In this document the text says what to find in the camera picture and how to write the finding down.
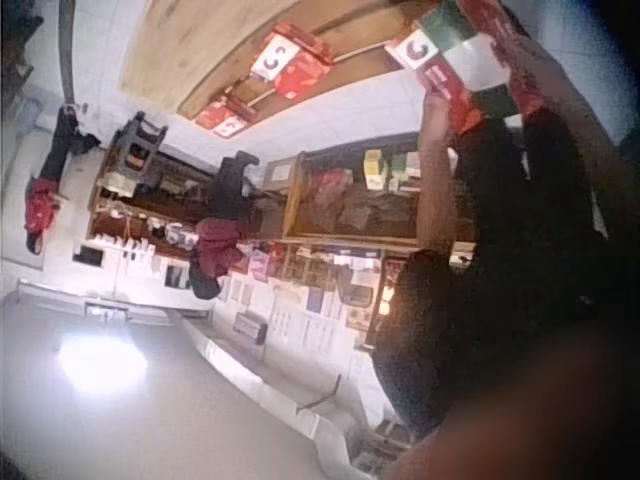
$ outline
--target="person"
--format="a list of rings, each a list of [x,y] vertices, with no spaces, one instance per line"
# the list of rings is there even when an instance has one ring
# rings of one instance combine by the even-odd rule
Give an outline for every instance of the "person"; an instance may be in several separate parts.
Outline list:
[[[40,175],[29,182],[26,190],[25,229],[26,246],[34,255],[42,252],[44,232],[53,223],[59,206],[56,195],[69,153],[80,155],[100,145],[94,135],[83,135],[73,106],[63,105],[58,110],[51,149]]]
[[[452,138],[448,102],[434,92],[424,101],[420,251],[398,278],[372,354],[396,412],[424,440],[389,478],[549,478],[560,457],[589,457],[582,442],[608,438],[624,383],[637,318],[633,196],[560,65],[524,36],[503,47],[514,75],[545,96],[524,119],[526,156],[503,121]],[[449,145],[475,208],[476,247],[462,274],[449,266]],[[594,170],[606,172],[608,190],[595,176],[589,184]],[[590,187],[603,214],[616,213],[605,215],[607,239],[593,227]]]
[[[222,160],[212,186],[209,216],[196,226],[198,243],[189,267],[191,289],[201,300],[217,297],[217,278],[243,258],[236,244],[240,238],[238,221],[249,208],[249,200],[242,196],[244,170],[247,165],[259,163],[255,156],[243,151],[236,158]]]

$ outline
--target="white tiled floor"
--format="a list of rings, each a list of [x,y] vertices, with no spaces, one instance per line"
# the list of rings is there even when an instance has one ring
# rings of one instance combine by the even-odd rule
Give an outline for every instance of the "white tiled floor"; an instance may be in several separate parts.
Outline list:
[[[637,85],[597,20],[579,0],[507,0],[525,27],[563,64],[609,134],[619,141],[636,120]],[[57,0],[38,0],[44,25],[27,47],[36,67],[30,83],[61,99]],[[219,139],[178,115],[160,112],[119,90],[128,45],[145,0],[78,0],[74,80],[78,102],[88,102],[87,127],[108,142],[137,110],[169,125],[166,143],[206,162],[248,150],[268,162],[367,137],[415,131],[422,87],[410,72],[382,75],[289,109],[231,140]],[[53,118],[41,119],[51,127]]]

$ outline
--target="person in red shirt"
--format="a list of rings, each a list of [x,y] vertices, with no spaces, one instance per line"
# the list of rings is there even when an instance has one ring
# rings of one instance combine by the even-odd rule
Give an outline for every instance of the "person in red shirt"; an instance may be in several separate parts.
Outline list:
[[[196,226],[199,239],[189,268],[191,289],[201,300],[217,297],[217,278],[243,258],[236,247],[240,238],[238,220],[249,208],[249,200],[242,196],[242,179],[247,165],[259,163],[255,156],[243,151],[236,158],[222,160],[209,201],[209,216]]]
[[[27,249],[34,255],[42,252],[43,233],[53,223],[59,208],[54,196],[58,193],[67,155],[69,152],[86,153],[98,145],[100,140],[94,135],[83,135],[78,131],[78,119],[73,107],[60,107],[51,150],[40,175],[27,186],[24,228],[27,230]]]

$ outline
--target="hand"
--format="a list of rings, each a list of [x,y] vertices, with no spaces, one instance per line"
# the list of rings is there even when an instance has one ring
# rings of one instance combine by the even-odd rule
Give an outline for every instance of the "hand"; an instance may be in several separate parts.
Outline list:
[[[434,143],[445,145],[448,143],[451,134],[449,110],[449,102],[440,93],[427,89],[418,140],[421,149],[429,148]]]
[[[549,107],[567,106],[582,97],[573,86],[564,69],[535,40],[516,35],[500,49],[513,69],[513,74],[522,78],[524,84],[544,96]]]

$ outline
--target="red shirt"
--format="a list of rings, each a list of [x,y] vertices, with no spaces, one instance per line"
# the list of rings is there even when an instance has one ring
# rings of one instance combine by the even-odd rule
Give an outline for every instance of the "red shirt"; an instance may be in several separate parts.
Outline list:
[[[200,270],[211,278],[226,275],[229,267],[243,258],[236,248],[240,238],[238,222],[219,218],[206,218],[196,226]]]
[[[52,193],[58,191],[58,183],[37,178],[27,196],[25,225],[28,232],[42,232],[51,226],[57,209]]]

